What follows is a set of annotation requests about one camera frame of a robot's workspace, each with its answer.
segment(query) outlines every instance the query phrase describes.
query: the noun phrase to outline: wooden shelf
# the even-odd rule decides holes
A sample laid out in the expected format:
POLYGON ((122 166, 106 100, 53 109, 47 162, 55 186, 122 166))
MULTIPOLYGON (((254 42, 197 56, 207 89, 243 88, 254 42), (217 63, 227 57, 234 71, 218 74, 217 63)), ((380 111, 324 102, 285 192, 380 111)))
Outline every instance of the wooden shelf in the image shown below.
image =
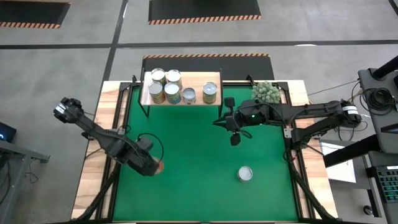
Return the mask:
MULTIPOLYGON (((182 89, 181 89, 181 102, 176 105, 185 105, 185 106, 195 106, 195 105, 207 105, 207 106, 219 106, 221 105, 221 78, 219 72, 181 72, 181 81, 182 81, 182 89), (213 104, 206 104, 203 102, 203 86, 206 82, 213 82, 217 85, 217 95, 216 101, 213 104), (197 100, 194 104, 188 105, 183 101, 182 91, 186 88, 193 88, 195 90, 197 100)), ((161 103, 156 104, 152 101, 152 98, 149 94, 148 86, 152 83, 152 78, 150 76, 150 72, 145 72, 144 75, 144 84, 142 86, 141 93, 141 105, 142 106, 165 106, 172 105, 167 99, 161 103)))

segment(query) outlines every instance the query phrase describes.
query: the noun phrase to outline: concrete floor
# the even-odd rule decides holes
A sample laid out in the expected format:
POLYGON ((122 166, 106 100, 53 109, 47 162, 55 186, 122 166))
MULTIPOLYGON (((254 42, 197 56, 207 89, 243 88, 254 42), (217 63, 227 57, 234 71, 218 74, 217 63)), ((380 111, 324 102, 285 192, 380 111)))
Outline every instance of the concrete floor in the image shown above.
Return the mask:
MULTIPOLYGON (((59 30, 0 28, 0 45, 110 44, 121 4, 122 0, 73 1, 59 30)), ((398 39, 398 16, 388 0, 259 0, 260 21, 166 26, 147 25, 148 4, 129 2, 119 43, 398 39)), ((304 80, 307 92, 313 93, 355 80, 359 69, 378 67, 397 52, 398 45, 117 49, 109 79, 139 75, 142 57, 150 54, 269 53, 275 79, 304 80)), ((69 219, 87 141, 79 128, 56 120, 52 110, 69 96, 94 111, 108 54, 109 49, 0 50, 0 121, 18 129, 18 145, 52 155, 44 166, 32 164, 40 180, 30 184, 26 178, 16 223, 69 219)), ((310 99, 314 103, 347 99, 352 87, 310 99)), ((374 132, 370 119, 364 119, 369 128, 356 133, 354 140, 374 132)), ((330 131, 325 138, 337 135, 330 131)), ((385 223, 361 213, 368 203, 363 199, 366 192, 332 189, 339 217, 385 223)))

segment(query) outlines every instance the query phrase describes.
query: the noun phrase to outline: wooden table frame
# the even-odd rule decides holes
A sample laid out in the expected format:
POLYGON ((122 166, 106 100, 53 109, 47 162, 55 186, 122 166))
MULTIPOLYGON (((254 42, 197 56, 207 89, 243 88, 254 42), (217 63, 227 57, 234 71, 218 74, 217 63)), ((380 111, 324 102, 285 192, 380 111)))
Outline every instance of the wooden table frame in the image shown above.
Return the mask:
MULTIPOLYGON (((287 91, 282 92, 285 97, 282 96, 282 103, 290 103, 292 106, 304 105, 308 103, 308 96, 305 90, 305 85, 302 80, 288 80, 288 81, 269 81, 272 83, 285 83, 287 91)), ((141 85, 140 81, 135 80, 135 85, 141 85)), ((109 81, 104 82, 101 96, 99 98, 98 107, 96 110, 95 122, 102 126, 104 129, 118 128, 121 125, 128 123, 128 117, 125 114, 129 114, 128 102, 132 98, 132 89, 130 86, 131 82, 119 82, 109 81)), ((223 81, 224 86, 236 86, 246 85, 249 86, 249 81, 223 81)), ((314 123, 313 119, 300 119, 296 121, 298 128, 306 128, 314 123)), ((309 145, 316 149, 320 149, 319 142, 317 140, 311 140, 309 145)), ((90 141, 88 144, 86 154, 89 154, 99 148, 96 141, 90 141)), ((307 181, 311 191, 324 206, 324 208, 337 217, 335 204, 333 201, 333 195, 331 193, 328 176, 326 173, 325 164, 321 155, 317 154, 311 149, 303 149, 302 152, 297 156, 296 168, 302 175, 303 179, 307 181)), ((93 154, 83 164, 81 173, 80 183, 78 186, 74 207, 72 210, 72 217, 79 217, 86 208, 90 205, 91 201, 95 198, 96 194, 100 191, 101 185, 104 180, 109 177, 109 173, 114 168, 119 169, 119 164, 115 164, 111 159, 107 159, 106 155, 97 152, 93 154)), ((308 200, 305 198, 301 188, 293 183, 294 195, 296 201, 296 209, 299 218, 319 218, 319 215, 314 211, 311 206, 308 206, 308 200)), ((111 186, 104 196, 104 200, 101 208, 102 212, 96 212, 96 215, 91 216, 91 219, 109 218, 113 217, 113 209, 109 210, 109 207, 114 207, 116 187, 111 186)))

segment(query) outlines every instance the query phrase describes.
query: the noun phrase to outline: green tabletop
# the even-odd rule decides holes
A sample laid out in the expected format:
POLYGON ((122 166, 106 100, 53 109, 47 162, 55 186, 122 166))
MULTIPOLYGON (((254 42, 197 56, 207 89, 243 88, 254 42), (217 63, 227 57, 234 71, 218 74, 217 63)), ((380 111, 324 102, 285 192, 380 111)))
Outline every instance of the green tabletop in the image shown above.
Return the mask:
MULTIPOLYGON (((248 87, 225 87, 224 97, 236 105, 251 96, 248 87)), ((225 129, 212 125, 217 106, 152 106, 146 118, 134 90, 127 135, 158 136, 165 147, 164 171, 143 177, 127 166, 121 169, 115 221, 297 221, 292 184, 283 160, 280 127, 247 127, 231 146, 225 129), (238 179, 238 169, 249 166, 253 178, 238 179)), ((160 157, 154 142, 151 155, 160 157)))

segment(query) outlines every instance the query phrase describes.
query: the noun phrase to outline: canned food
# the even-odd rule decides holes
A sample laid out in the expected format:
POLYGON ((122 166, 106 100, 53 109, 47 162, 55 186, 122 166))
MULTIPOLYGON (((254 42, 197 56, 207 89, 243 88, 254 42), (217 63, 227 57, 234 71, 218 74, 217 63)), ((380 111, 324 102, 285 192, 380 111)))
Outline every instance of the canned food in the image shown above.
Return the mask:
POLYGON ((213 82, 208 82, 203 86, 203 102, 212 104, 216 101, 217 85, 213 82))
POLYGON ((171 104, 177 104, 181 102, 180 87, 175 83, 168 83, 164 86, 167 101, 171 104))
POLYGON ((195 103, 197 100, 197 96, 195 94, 195 90, 193 88, 186 88, 182 92, 182 98, 184 102, 188 105, 195 103))
POLYGON ((175 83, 182 89, 181 73, 176 69, 172 69, 167 74, 167 80, 171 83, 175 83))
POLYGON ((163 85, 160 82, 151 83, 148 89, 154 103, 161 104, 165 101, 166 96, 163 92, 163 85))
POLYGON ((253 177, 253 171, 248 166, 241 167, 238 171, 238 178, 241 181, 249 181, 253 177))
POLYGON ((150 73, 154 82, 160 82, 163 86, 166 85, 166 73, 161 68, 155 68, 150 73))

